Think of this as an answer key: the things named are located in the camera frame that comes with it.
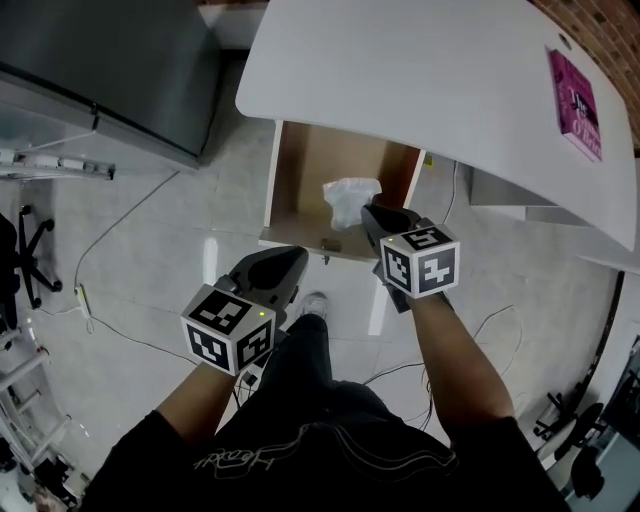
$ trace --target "open drawer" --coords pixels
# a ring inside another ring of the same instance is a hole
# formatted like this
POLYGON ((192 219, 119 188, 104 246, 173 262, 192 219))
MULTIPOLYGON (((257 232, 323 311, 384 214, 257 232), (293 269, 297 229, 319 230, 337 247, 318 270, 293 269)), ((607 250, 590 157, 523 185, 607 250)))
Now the open drawer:
POLYGON ((311 252, 372 260, 362 226, 331 228, 332 209, 322 185, 341 178, 376 178, 380 204, 408 206, 424 152, 376 137, 320 126, 276 121, 263 245, 300 245, 311 252))

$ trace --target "forearm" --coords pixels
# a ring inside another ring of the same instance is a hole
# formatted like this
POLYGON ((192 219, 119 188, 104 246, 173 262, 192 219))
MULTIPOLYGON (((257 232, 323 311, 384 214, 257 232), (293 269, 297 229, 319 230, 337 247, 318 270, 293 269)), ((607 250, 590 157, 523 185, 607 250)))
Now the forearm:
POLYGON ((235 377, 202 363, 157 411, 188 444, 206 443, 216 433, 235 380, 235 377))
POLYGON ((514 416, 504 382, 456 313, 435 295, 410 305, 438 418, 449 437, 514 416))

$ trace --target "floor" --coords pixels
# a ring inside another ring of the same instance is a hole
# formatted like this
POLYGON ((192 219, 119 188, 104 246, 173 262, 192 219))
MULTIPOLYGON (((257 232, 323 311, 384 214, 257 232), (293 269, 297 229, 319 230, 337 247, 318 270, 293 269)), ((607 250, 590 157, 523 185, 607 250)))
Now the floor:
MULTIPOLYGON (((203 282, 208 241, 218 245, 217 274, 258 251, 274 123, 243 117, 230 79, 211 163, 183 172, 136 209, 83 259, 78 282, 93 315, 127 336, 188 357, 179 314, 203 282)), ((77 305, 74 274, 83 252, 136 202, 168 178, 167 168, 120 169, 111 182, 57 180, 2 184, 0 211, 17 216, 21 203, 56 227, 43 247, 65 289, 42 294, 43 309, 77 305)), ((411 207, 441 222, 452 196, 453 162, 425 169, 411 207)), ((460 285, 450 299, 471 333, 490 314, 477 341, 514 399, 521 428, 546 407, 545 394, 569 389, 593 357, 611 300, 615 273, 567 254, 553 225, 513 221, 469 207, 467 181, 457 176, 448 226, 462 242, 460 285)), ((325 292, 334 377, 363 382, 378 372, 420 360, 411 317, 387 308, 380 336, 369 336, 375 282, 371 266, 311 256, 300 296, 325 292)), ((26 304, 24 297, 21 303, 26 304)), ((48 316, 24 311, 51 353, 46 376, 57 406, 73 419, 59 447, 89 475, 110 448, 190 372, 183 360, 132 343, 95 323, 89 334, 78 311, 48 316)), ((390 410, 416 427, 428 395, 422 369, 407 368, 371 384, 390 410)), ((230 404, 229 417, 235 409, 230 404)), ((427 432, 446 441, 437 418, 427 432)))
POLYGON ((0 473, 0 510, 8 512, 35 512, 36 506, 27 502, 20 494, 16 467, 8 473, 0 473))

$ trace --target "sneaker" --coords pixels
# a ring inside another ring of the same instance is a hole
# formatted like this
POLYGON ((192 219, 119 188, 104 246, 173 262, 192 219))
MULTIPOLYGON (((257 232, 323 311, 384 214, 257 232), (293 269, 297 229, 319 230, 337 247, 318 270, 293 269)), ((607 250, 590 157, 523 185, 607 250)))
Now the sneaker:
POLYGON ((321 292, 313 292, 300 301, 296 318, 300 318, 302 315, 318 315, 326 320, 328 312, 329 299, 327 296, 321 292))

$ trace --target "white table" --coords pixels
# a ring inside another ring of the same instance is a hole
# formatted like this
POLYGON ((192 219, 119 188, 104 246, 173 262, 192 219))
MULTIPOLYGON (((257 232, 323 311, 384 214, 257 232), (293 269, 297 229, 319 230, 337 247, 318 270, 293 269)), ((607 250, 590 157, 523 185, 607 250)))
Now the white table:
POLYGON ((461 161, 633 250, 636 173, 623 100, 560 33, 525 0, 272 0, 236 103, 247 116, 374 135, 461 161), (559 132, 551 49, 591 81, 601 163, 559 132))

